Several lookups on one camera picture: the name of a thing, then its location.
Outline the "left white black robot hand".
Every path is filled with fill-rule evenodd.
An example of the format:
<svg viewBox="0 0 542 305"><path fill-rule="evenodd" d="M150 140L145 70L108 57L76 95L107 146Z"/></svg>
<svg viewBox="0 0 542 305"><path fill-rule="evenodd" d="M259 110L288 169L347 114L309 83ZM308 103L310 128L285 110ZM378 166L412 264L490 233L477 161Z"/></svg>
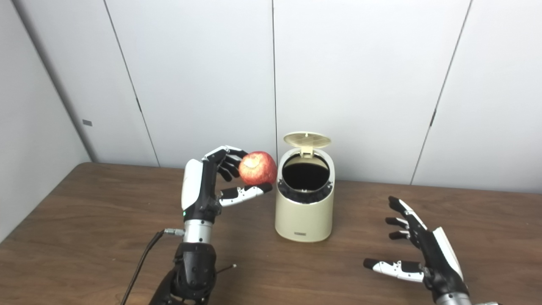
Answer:
<svg viewBox="0 0 542 305"><path fill-rule="evenodd" d="M181 205L184 222L198 220L215 222L222 208L246 202L269 193L273 186L269 182L246 182L244 187L223 189L216 195L216 178L220 174L225 181L240 177L238 166L248 153L238 147L223 145L207 153L201 159L191 159L186 164L183 176Z"/></svg>

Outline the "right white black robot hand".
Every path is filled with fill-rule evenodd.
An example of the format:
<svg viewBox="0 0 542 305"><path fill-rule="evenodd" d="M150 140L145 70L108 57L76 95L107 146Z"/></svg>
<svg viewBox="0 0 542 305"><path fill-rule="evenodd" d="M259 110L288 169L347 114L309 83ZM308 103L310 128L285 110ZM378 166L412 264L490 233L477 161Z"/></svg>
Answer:
<svg viewBox="0 0 542 305"><path fill-rule="evenodd" d="M402 216L385 219L387 224L401 227L390 233L389 238L410 241L421 251L424 263L366 258L364 267L399 280L424 284L436 305L472 304L459 261L443 228L428 229L417 213L399 198L389 196L388 201L389 207Z"/></svg>

